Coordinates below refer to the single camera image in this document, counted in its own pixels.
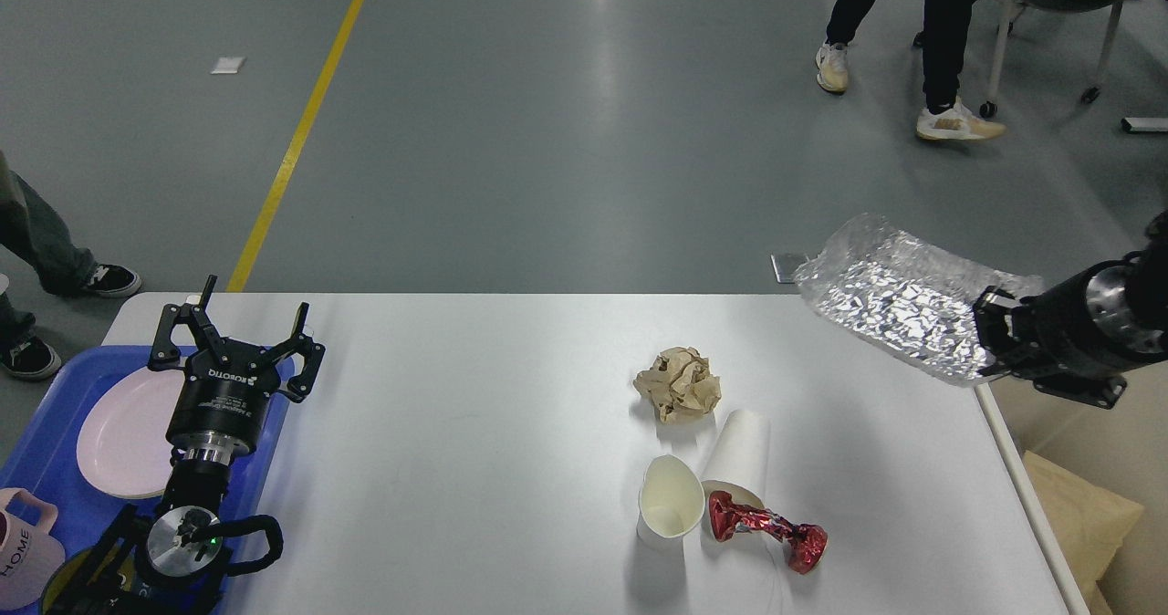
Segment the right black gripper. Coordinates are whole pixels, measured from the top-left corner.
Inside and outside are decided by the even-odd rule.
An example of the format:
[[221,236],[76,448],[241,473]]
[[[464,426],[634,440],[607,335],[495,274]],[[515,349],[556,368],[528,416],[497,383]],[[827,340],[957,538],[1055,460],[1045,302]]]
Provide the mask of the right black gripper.
[[1099,263],[1038,298],[985,289],[972,305],[983,377],[1112,410],[1125,373],[1164,362],[1164,256]]

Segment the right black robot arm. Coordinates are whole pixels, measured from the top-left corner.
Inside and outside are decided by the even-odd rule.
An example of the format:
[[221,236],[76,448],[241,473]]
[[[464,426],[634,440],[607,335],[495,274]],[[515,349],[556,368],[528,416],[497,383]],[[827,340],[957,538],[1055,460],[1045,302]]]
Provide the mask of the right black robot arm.
[[1097,263],[1040,295],[982,291],[972,310],[990,362],[976,373],[1013,375],[1040,393],[1112,410],[1126,372],[1167,357],[1164,214],[1143,235],[1139,252]]

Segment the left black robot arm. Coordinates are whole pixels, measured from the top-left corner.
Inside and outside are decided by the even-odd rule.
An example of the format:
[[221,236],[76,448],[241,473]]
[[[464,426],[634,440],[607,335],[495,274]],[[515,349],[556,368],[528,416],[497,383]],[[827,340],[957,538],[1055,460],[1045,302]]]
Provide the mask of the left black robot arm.
[[310,303],[274,345],[222,336],[208,308],[217,278],[193,303],[164,307],[147,369],[180,372],[182,385],[164,440],[171,478],[153,513],[121,506],[41,597],[46,614],[209,614],[225,579],[274,565],[284,538],[274,516],[222,513],[234,462],[257,452],[276,394],[304,401],[325,345],[310,337]]

